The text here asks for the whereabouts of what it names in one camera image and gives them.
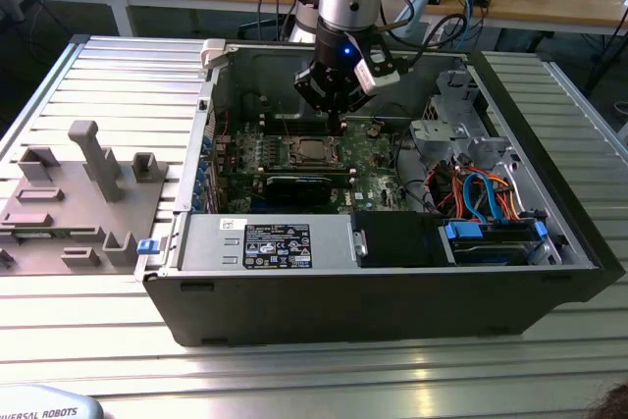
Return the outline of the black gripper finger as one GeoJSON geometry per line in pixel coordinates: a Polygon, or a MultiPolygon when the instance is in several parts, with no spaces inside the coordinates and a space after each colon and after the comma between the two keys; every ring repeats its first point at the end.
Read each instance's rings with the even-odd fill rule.
{"type": "Polygon", "coordinates": [[[329,134],[339,135],[340,113],[336,106],[336,93],[329,88],[322,65],[312,61],[303,71],[295,74],[293,85],[315,112],[325,116],[329,134]]]}
{"type": "Polygon", "coordinates": [[[336,135],[343,135],[347,128],[344,116],[356,112],[373,98],[373,95],[362,89],[356,78],[347,78],[336,100],[336,135]]]}

